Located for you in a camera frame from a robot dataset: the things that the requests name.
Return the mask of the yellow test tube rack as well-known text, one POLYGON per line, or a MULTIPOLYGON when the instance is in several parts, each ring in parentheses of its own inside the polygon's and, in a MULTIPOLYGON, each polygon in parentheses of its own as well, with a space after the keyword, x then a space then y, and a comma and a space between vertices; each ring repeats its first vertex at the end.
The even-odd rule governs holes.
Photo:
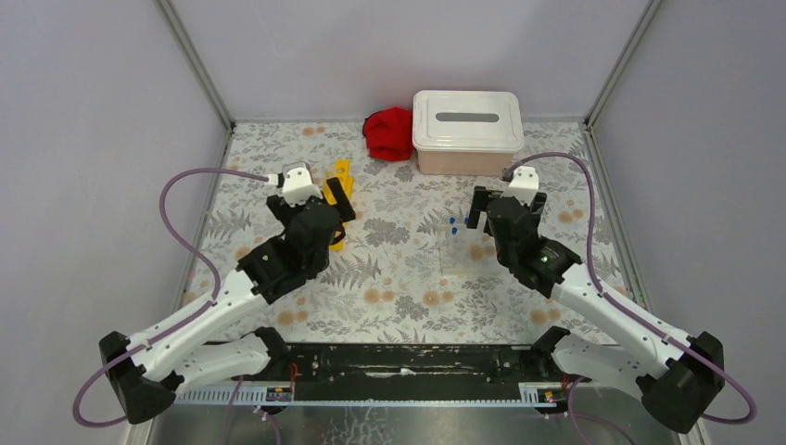
POLYGON ((356 211, 352 207, 350 198, 354 186, 354 179, 350 175, 350 162, 348 159, 339 159, 334 170, 326 174, 323 182, 323 195, 327 203, 338 211, 341 225, 330 246, 332 251, 343 249, 343 240, 346 237, 346 223, 356 219, 356 211))

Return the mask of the white plastic box lid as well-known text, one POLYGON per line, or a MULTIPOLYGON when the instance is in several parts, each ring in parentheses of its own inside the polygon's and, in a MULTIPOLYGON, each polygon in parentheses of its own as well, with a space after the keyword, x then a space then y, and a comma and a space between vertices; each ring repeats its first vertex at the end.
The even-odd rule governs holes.
POLYGON ((525 145, 510 92, 423 90, 412 112, 412 141, 423 151, 515 153, 525 145))

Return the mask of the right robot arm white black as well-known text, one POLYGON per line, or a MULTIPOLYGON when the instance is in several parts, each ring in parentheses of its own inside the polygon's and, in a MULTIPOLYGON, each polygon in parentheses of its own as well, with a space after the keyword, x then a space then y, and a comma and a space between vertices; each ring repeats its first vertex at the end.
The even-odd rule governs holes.
POLYGON ((580 257, 539 235, 546 194, 537 192, 530 204, 501 191, 478 186, 466 225, 478 226, 495 243, 497 260, 523 286, 557 301, 586 318, 616 342, 605 347, 561 327, 553 327, 534 344, 533 373, 553 382, 564 373, 581 375, 616 388, 639 400, 661 425, 687 434, 725 386, 707 367, 724 366, 722 343, 708 332, 691 336, 625 299, 604 298, 580 257))

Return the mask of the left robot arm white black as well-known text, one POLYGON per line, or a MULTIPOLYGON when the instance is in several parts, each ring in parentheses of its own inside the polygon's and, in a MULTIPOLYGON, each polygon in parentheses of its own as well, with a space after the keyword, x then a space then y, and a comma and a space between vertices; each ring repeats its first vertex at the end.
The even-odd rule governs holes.
POLYGON ((283 232, 238 260, 216 294, 195 299, 146 330, 130 336, 113 331, 100 339, 102 373, 129 424, 160 415, 194 388, 234 376, 274 381, 285 374, 287 345, 271 327, 229 343, 208 343, 247 313, 315 279, 329 265, 331 246, 345 236, 344 223, 356 217, 340 179, 326 179, 327 195, 314 184, 295 184, 291 174, 281 179, 282 193, 268 197, 267 206, 283 232))

